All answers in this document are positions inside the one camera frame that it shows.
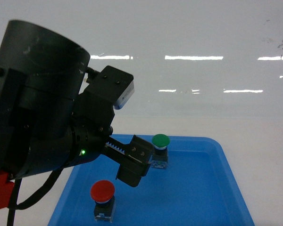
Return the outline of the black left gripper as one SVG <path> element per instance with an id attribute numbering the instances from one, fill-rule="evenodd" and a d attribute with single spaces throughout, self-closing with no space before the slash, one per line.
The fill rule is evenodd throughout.
<path id="1" fill-rule="evenodd" d="M 72 116 L 74 165 L 93 161 L 100 155 L 113 132 L 114 110 L 121 109 L 132 93 L 109 91 L 101 96 L 86 90 L 78 96 Z M 152 143 L 134 135 L 125 146 L 125 155 L 115 160 L 119 164 L 116 180 L 137 187 L 149 171 L 153 152 Z"/>

